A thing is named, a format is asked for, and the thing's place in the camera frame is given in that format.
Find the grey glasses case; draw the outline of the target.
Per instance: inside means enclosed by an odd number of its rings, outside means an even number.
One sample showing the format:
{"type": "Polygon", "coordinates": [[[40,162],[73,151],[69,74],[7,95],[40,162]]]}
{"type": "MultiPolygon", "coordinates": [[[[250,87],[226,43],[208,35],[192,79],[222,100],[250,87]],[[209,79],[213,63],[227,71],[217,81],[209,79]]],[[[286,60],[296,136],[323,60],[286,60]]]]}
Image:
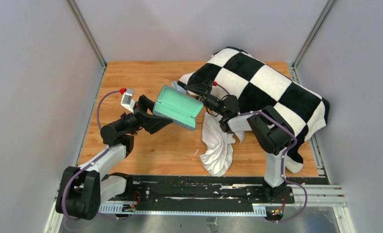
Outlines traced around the grey glasses case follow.
{"type": "Polygon", "coordinates": [[[194,131],[196,118],[203,107],[202,102],[165,85],[157,97],[152,113],[156,116],[169,118],[173,123],[194,131]]]}

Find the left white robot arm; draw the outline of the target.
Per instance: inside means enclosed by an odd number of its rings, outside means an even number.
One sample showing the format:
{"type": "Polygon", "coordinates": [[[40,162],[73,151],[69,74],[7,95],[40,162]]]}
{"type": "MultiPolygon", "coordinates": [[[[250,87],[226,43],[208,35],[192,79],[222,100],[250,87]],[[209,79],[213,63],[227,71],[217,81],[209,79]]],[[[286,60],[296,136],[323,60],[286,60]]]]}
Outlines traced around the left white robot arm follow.
{"type": "Polygon", "coordinates": [[[91,220],[100,206],[113,197],[139,200],[140,194],[134,191],[131,175],[108,172],[130,155],[137,131],[144,129],[154,134],[173,122],[157,113],[160,105],[161,102],[142,95],[138,101],[128,102],[130,113],[123,113],[118,120],[100,128],[105,148],[81,166],[69,166],[64,170],[55,204],[57,213],[69,220],[91,220]]]}

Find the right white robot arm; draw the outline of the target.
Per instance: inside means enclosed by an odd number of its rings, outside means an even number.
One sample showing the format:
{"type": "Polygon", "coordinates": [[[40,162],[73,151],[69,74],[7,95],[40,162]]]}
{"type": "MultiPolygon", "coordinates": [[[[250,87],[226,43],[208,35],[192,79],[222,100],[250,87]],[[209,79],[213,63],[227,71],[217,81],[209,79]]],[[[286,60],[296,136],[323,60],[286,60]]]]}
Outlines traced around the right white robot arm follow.
{"type": "Polygon", "coordinates": [[[215,81],[188,84],[185,90],[197,95],[203,105],[221,116],[220,128],[225,133],[252,131],[266,153],[266,174],[263,181],[263,197],[268,202],[281,198],[287,186],[284,157],[297,144],[294,130],[272,106],[262,110],[241,113],[235,95],[226,93],[219,98],[211,91],[220,87],[215,81]]]}

